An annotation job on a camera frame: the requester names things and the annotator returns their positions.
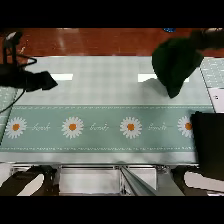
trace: table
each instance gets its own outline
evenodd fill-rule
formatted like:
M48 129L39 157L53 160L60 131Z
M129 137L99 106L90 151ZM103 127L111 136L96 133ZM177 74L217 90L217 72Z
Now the table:
M214 111L199 68L170 99L157 79L148 79L155 77L151 57L37 60L27 69L48 70L59 85L25 93L14 105L2 162L197 163L189 117Z

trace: orange flower center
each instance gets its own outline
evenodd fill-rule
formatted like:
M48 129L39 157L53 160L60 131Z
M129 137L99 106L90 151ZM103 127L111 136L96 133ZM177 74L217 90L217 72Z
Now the orange flower center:
M20 128L20 125L19 124L14 124L12 126L13 131L17 131L19 128Z
M186 124L185 124L185 128L186 128L187 130L191 130L191 129L192 129L192 124L191 124L191 123L186 123Z
M133 131L135 129L135 126L133 124L128 124L128 130Z
M69 125L69 129L70 129L71 131L74 131L74 130L76 129L76 124L70 124L70 125Z

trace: daisy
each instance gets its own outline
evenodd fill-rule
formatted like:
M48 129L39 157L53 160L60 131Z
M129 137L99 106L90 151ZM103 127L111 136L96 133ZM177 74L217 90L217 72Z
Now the daisy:
M130 139L139 136L141 134L140 131L142 130L140 121L134 117L126 117L126 119L123 119L120 127L120 131L123 131L123 135L126 135L126 138Z
M65 122L63 122L62 125L62 131L64 132L63 135L66 136L66 138L70 137L75 138L76 136L79 136L82 134L83 130L83 121L79 119L78 117L70 117L66 119Z
M193 133L192 133L192 124L190 122L190 119L185 117L182 117L181 119L178 120L178 130L182 132L182 135L185 137L191 138Z
M17 138L18 136L23 134L23 131L26 130L26 120L21 117L15 117L8 122L6 126L6 135L8 138Z

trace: reddish brown floor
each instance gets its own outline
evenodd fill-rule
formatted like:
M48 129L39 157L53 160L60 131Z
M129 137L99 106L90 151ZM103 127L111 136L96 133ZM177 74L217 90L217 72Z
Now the reddish brown floor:
M18 52L29 56L151 56L160 43L170 37L187 37L192 28L177 28L174 33L164 32L161 28L24 28L20 30L23 31L23 37ZM224 50L206 50L203 54L224 57Z

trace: wooden floor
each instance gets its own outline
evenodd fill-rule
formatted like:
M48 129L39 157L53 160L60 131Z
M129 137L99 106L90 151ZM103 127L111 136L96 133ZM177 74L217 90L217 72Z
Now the wooden floor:
M24 28L20 30L23 32L23 37L18 52L29 56L151 56L160 43L171 37L187 37L192 28L177 28L174 33L164 32L161 28ZM206 50L203 54L224 57L224 50Z

